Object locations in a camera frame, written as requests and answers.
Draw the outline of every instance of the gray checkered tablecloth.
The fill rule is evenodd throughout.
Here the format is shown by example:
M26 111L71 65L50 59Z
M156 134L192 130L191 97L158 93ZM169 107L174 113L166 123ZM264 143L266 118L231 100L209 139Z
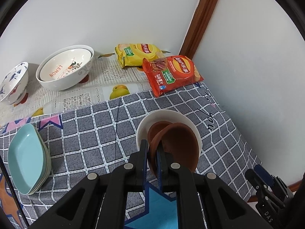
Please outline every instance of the gray checkered tablecloth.
M63 113L57 115L60 124L47 123L43 128L40 121L33 122L50 151L52 170L35 194L22 195L15 189L28 222L34 222L88 173L106 174L128 162L130 154L137 151L135 134L140 121L158 109L181 112L196 125L203 143L196 172L216 173L248 200L252 187L244 174L261 161L205 84L200 83L159 98L151 91L140 92ZM6 165L9 142L17 130L0 135ZM157 185L149 169L147 181ZM144 201L143 193L129 193L125 219L143 212Z

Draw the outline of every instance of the yellow chip bag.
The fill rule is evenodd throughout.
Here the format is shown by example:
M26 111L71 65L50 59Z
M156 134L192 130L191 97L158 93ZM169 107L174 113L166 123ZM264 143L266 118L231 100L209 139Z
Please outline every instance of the yellow chip bag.
M122 68L142 66L143 59L151 61L164 57L162 51L151 44L118 44L115 52Z

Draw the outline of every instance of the screw head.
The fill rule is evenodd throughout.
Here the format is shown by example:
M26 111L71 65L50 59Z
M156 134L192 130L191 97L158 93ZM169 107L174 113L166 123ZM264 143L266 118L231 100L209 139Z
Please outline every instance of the screw head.
M95 178L97 178L97 174L96 174L96 173L89 173L89 174L87 175L87 178L88 178L89 180L94 180Z
M133 164L132 163L124 164L124 169L132 169L132 168L133 168Z
M171 166L173 169L179 169L179 168L180 168L180 164L178 164L178 163L172 163L170 166Z
M209 172L209 173L207 173L206 177L209 178L209 179L215 179L216 175L213 172Z

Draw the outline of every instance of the white wall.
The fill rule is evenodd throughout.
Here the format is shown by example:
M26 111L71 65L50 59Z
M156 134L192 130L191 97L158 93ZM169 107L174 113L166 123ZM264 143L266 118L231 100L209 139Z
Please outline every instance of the white wall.
M219 0L193 58L263 166L305 171L305 42L275 0Z
M0 38L0 78L65 46L152 43L178 54L198 0L28 0Z

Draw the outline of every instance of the blue and white bowl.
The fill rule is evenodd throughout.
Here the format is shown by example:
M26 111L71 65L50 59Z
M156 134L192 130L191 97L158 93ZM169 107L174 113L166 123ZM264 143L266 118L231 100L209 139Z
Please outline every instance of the blue and white bowl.
M7 105L18 104L26 94L29 80L29 64L22 62L10 70L0 84L0 102Z

